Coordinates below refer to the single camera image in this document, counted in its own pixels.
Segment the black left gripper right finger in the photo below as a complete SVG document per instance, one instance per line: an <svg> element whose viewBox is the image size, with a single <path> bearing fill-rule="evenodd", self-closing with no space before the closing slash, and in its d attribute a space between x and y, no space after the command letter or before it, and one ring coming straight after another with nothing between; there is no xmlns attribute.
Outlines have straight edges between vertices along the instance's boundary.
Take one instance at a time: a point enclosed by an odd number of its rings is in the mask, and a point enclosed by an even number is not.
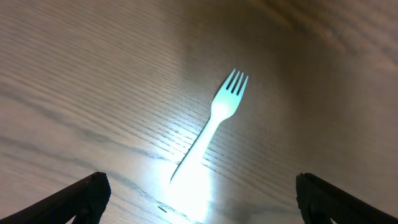
<svg viewBox="0 0 398 224"><path fill-rule="evenodd" d="M397 224L396 217L311 173L296 176L296 192L305 224Z"/></svg>

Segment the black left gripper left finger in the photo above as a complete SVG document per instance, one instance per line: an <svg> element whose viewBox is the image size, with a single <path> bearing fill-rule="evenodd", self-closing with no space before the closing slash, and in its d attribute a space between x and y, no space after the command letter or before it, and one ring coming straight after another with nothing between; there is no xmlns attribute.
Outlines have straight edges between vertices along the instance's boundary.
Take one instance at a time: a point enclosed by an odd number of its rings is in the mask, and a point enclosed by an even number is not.
<svg viewBox="0 0 398 224"><path fill-rule="evenodd" d="M53 195L1 219L7 223L98 224L111 196L104 172L95 172Z"/></svg>

